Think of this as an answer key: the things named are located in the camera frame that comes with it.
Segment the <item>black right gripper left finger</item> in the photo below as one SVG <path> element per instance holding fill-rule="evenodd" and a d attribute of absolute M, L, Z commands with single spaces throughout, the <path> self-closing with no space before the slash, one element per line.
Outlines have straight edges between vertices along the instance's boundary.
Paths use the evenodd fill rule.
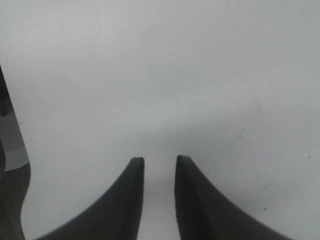
<path fill-rule="evenodd" d="M 89 208 L 43 240 L 135 240 L 144 197 L 145 161 L 132 158 L 114 184 Z"/>

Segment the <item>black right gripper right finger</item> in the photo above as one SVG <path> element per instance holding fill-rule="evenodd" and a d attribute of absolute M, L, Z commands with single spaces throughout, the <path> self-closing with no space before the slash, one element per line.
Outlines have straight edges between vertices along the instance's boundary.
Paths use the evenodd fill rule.
<path fill-rule="evenodd" d="M 286 240 L 227 199 L 185 155 L 176 160 L 175 212 L 182 240 Z"/>

